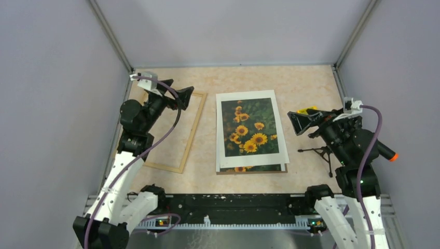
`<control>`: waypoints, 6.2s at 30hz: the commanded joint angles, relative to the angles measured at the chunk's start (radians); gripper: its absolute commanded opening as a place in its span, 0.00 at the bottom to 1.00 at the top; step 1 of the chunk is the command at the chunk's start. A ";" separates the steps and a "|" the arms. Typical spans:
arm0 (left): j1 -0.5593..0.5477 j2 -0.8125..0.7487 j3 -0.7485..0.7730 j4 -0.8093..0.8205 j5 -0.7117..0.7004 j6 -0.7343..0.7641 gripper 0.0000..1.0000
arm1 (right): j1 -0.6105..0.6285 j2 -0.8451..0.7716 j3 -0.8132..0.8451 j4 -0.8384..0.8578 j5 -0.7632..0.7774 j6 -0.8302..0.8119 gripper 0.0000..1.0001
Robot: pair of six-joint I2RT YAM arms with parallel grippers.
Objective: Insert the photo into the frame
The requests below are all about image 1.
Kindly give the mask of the light wooden picture frame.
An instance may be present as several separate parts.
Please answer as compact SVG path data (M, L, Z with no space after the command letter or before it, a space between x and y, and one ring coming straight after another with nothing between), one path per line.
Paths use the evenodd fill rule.
M147 159L145 159L143 166L154 169L183 173L186 161L189 157L191 146L195 138L196 129L203 111L204 103L206 101L207 93L193 92L189 101L189 107L182 112L180 120L172 131L159 145L157 145L152 152L150 152ZM160 138L167 133L175 120L176 113L171 109L166 108L164 114L159 117L149 133L154 137L152 144L158 142ZM128 159L121 161L120 153L115 154L115 161L125 162L128 164L134 159L129 156Z

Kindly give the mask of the white matted sunflower photo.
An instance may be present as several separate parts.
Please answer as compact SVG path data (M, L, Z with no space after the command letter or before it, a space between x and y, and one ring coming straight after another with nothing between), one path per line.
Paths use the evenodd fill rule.
M274 90L216 95L216 171L289 161Z

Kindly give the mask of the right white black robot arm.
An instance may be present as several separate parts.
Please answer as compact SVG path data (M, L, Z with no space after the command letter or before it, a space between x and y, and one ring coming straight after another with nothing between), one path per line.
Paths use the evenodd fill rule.
M394 161L398 154L378 140L383 117L375 107L361 105L324 111L289 112L296 135L317 127L310 138L321 137L339 160L336 181L345 199L341 211L328 185L306 190L305 209L319 214L339 248L389 248L381 215L381 190L371 162L379 156Z

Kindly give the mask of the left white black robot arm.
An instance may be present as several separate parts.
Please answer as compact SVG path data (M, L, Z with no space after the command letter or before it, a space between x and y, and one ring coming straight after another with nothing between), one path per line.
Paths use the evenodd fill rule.
M151 212L163 213L167 206L163 189L155 185L151 190L142 190L127 206L124 201L148 154L177 126L182 111L189 105L194 87L176 90L172 88L173 79L130 77L148 93L147 101L141 104L128 99L120 106L122 134L113 166L93 205L73 222L73 230L82 248L126 248L136 226ZM163 137L155 141L150 130L166 108L176 110L176 118Z

